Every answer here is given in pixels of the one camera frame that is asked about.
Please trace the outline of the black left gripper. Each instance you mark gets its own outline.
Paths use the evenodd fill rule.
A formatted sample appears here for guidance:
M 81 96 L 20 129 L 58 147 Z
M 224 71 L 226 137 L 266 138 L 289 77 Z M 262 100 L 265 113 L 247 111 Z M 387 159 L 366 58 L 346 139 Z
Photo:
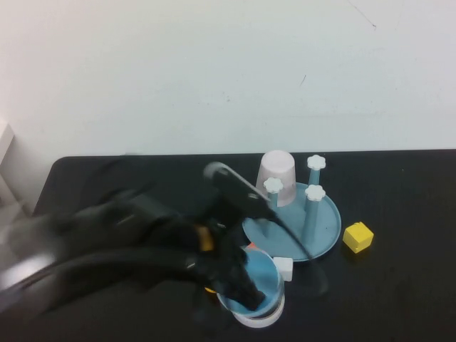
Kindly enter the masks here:
M 247 253 L 232 235 L 233 226 L 207 215 L 190 218 L 198 238 L 197 276 L 203 285 L 250 311 L 265 300 L 247 271 Z

